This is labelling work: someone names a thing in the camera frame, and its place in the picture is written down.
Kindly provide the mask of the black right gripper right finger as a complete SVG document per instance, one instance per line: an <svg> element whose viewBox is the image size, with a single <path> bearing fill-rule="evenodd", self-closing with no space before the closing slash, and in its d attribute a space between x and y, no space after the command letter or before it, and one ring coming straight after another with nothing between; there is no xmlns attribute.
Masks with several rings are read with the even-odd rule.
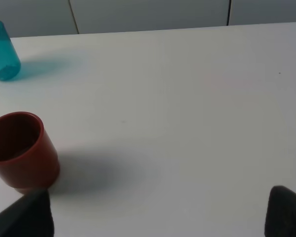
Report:
<svg viewBox="0 0 296 237"><path fill-rule="evenodd" d="M296 237L296 193L274 186L269 195L264 225L266 237Z"/></svg>

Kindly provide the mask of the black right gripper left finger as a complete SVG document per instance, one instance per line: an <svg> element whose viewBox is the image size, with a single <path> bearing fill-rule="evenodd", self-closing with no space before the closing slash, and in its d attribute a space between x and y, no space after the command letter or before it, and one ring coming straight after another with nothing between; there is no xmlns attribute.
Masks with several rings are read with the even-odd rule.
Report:
<svg viewBox="0 0 296 237"><path fill-rule="evenodd" d="M54 233L48 190L31 191L0 213L0 237L52 237Z"/></svg>

